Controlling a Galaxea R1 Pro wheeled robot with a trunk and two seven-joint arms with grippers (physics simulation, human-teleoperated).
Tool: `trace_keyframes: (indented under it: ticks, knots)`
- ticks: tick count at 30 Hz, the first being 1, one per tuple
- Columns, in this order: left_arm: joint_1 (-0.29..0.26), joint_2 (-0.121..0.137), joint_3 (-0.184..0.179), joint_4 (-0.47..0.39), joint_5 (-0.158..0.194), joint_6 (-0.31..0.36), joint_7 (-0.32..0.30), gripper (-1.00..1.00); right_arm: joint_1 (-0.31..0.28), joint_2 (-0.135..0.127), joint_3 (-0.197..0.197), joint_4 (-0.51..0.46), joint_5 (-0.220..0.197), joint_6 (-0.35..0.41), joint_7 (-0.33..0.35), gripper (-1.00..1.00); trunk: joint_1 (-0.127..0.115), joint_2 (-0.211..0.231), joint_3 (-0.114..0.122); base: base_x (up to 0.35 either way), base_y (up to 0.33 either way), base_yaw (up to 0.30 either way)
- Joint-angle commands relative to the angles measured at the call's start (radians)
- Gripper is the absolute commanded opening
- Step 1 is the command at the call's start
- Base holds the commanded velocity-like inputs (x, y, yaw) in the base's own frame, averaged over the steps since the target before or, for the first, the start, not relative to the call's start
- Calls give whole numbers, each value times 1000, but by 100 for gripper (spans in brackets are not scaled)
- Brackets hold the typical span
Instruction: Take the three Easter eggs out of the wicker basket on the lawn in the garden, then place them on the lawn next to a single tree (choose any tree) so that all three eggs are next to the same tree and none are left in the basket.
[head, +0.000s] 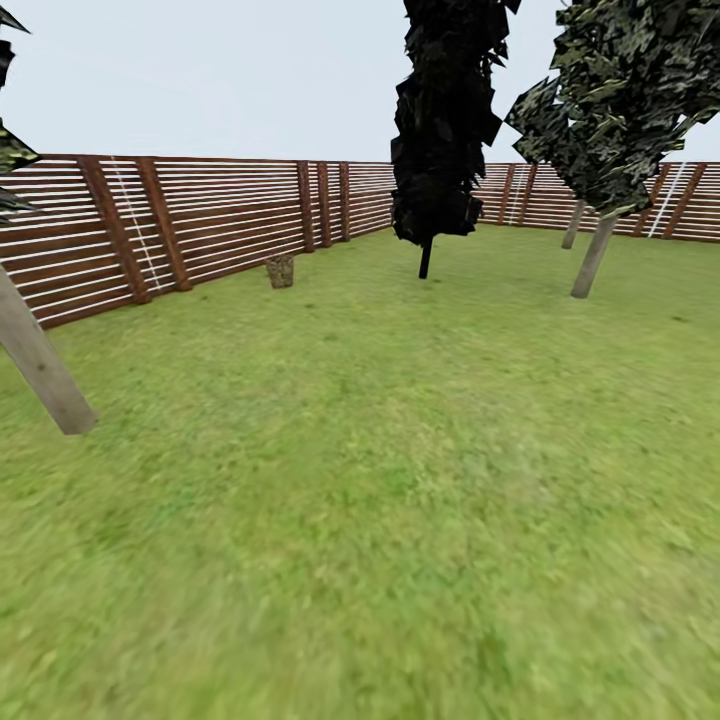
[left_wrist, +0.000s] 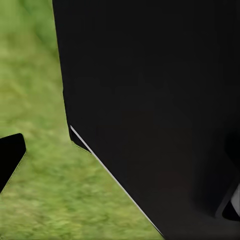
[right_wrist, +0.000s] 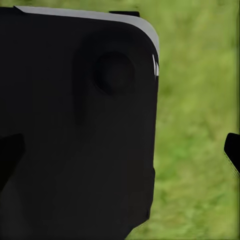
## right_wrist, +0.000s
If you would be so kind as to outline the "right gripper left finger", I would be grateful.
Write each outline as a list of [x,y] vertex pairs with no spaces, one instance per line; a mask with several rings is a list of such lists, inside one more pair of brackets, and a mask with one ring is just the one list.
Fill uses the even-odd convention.
[[0,193],[25,153],[26,144],[22,133],[0,138]]

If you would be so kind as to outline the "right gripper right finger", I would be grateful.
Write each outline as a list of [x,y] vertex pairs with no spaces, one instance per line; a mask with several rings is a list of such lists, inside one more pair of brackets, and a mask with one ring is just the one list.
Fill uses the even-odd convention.
[[224,151],[240,173],[240,135],[229,133],[227,135]]

